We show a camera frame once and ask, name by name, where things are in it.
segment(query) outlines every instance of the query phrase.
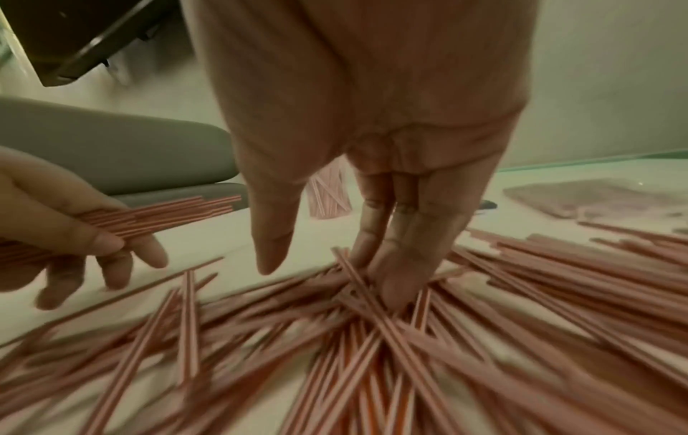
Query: hand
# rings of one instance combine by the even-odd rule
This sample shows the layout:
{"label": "hand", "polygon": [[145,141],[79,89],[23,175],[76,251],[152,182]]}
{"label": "hand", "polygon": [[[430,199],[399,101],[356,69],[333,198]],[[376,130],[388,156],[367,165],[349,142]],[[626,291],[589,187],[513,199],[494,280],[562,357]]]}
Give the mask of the hand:
{"label": "hand", "polygon": [[165,267],[167,254],[152,236],[121,238],[71,216],[97,209],[121,209],[73,173],[46,161],[0,147],[0,237],[64,254],[49,262],[0,267],[0,291],[29,284],[47,269],[47,286],[36,306],[59,307],[84,281],[87,255],[97,256],[105,284],[127,286],[133,267],[130,251],[153,267]]}
{"label": "hand", "polygon": [[528,99],[536,0],[187,0],[236,143],[259,270],[287,255],[308,178],[346,154],[352,261],[412,301],[478,207]]}

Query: person's left hand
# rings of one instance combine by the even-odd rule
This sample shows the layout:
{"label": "person's left hand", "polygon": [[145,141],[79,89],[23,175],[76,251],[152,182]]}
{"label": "person's left hand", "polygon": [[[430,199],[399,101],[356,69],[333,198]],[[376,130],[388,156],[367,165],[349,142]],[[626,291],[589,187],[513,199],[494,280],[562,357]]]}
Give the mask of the person's left hand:
{"label": "person's left hand", "polygon": [[86,256],[95,255],[105,284],[129,283],[132,252],[152,267],[165,267],[167,254],[153,236],[128,241],[74,219],[88,211],[122,209],[75,174],[39,158],[0,147],[0,238],[63,254],[50,261],[0,268],[0,292],[20,289],[47,270],[36,306],[59,307],[84,282]]}

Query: black monitor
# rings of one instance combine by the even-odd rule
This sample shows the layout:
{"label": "black monitor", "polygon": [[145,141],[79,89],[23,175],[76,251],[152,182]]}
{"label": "black monitor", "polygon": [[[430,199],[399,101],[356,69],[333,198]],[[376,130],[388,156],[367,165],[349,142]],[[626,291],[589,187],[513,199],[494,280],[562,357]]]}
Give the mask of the black monitor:
{"label": "black monitor", "polygon": [[75,81],[177,8],[178,0],[0,0],[44,86]]}

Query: beige wall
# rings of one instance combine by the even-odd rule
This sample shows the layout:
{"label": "beige wall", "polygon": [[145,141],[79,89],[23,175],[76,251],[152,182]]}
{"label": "beige wall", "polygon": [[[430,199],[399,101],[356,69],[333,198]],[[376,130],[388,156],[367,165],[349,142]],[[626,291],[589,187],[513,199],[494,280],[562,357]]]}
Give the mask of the beige wall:
{"label": "beige wall", "polygon": [[[506,166],[688,146],[688,1],[544,0],[535,41],[533,100]],[[8,95],[222,125],[180,21],[136,41],[113,64],[46,89],[15,61]]]}

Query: black object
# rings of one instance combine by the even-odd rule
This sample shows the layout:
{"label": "black object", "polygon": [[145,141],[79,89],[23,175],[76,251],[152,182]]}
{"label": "black object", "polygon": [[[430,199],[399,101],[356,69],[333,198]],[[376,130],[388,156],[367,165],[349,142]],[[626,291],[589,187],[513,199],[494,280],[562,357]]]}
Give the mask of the black object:
{"label": "black object", "polygon": [[0,0],[44,86],[75,81],[178,8],[178,0]]}

